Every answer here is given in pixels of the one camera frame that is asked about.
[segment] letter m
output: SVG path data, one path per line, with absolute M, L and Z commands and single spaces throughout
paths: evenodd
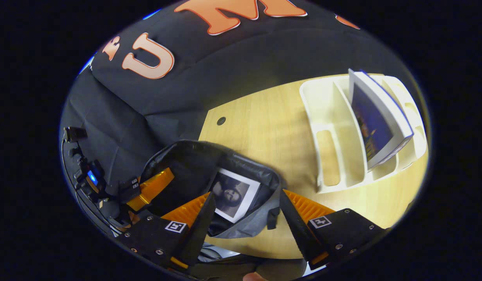
M 293 5 L 288 0 L 259 0 L 266 9 L 268 16 L 307 16 L 307 12 Z M 197 14 L 206 23 L 210 35 L 218 35 L 237 27 L 241 21 L 239 18 L 228 18 L 220 10 L 256 20 L 259 18 L 257 0 L 189 0 L 175 8 L 175 12 L 188 10 Z

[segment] black background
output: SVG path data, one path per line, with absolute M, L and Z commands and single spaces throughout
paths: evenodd
M 0 280 L 159 279 L 76 207 L 59 165 L 57 130 L 87 59 L 163 5 L 0 3 L 0 183 L 8 193 L 0 197 Z M 425 90 L 435 129 L 435 162 L 410 215 L 325 279 L 482 279 L 482 123 L 471 121 L 482 105 L 482 1 L 323 5 L 398 53 Z

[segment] hand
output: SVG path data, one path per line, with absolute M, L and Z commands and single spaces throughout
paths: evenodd
M 264 279 L 260 274 L 256 272 L 248 273 L 243 277 L 243 281 L 268 281 L 267 279 Z

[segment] photograph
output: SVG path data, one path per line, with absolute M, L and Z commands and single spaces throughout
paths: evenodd
M 230 222 L 237 222 L 248 211 L 259 186 L 258 181 L 219 169 L 211 183 L 215 212 Z

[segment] orange letter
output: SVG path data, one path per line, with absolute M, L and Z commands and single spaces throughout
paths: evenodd
M 113 60 L 116 51 L 118 51 L 118 48 L 120 48 L 120 43 L 118 43 L 118 41 L 120 41 L 120 37 L 116 36 L 109 43 L 106 44 L 104 49 L 102 49 L 102 53 L 106 53 L 109 55 L 109 61 Z
M 149 53 L 152 53 L 159 58 L 159 64 L 157 66 L 148 66 L 147 64 L 141 62 L 134 58 L 133 53 L 128 53 L 121 67 L 123 69 L 130 69 L 131 71 L 137 73 L 138 75 L 144 76 L 149 79 L 159 79 L 165 76 L 174 67 L 174 55 L 170 50 L 161 46 L 160 44 L 148 39 L 148 34 L 141 34 L 134 42 L 132 46 L 134 50 L 142 48 Z
M 339 16 L 337 14 L 335 14 L 335 18 L 336 18 L 337 21 L 343 23 L 344 25 L 348 25 L 349 27 L 353 27 L 357 30 L 360 30 L 360 28 L 357 25 L 355 25 L 353 23 L 350 23 L 349 21 L 347 21 L 346 19 L 342 18 L 341 16 Z
M 307 12 L 296 7 L 288 0 L 259 0 L 266 6 L 264 13 L 268 16 L 307 16 Z M 189 10 L 197 14 L 209 24 L 208 34 L 218 35 L 237 27 L 241 21 L 238 18 L 228 18 L 219 10 L 256 20 L 259 18 L 257 0 L 189 0 L 178 6 L 175 12 Z

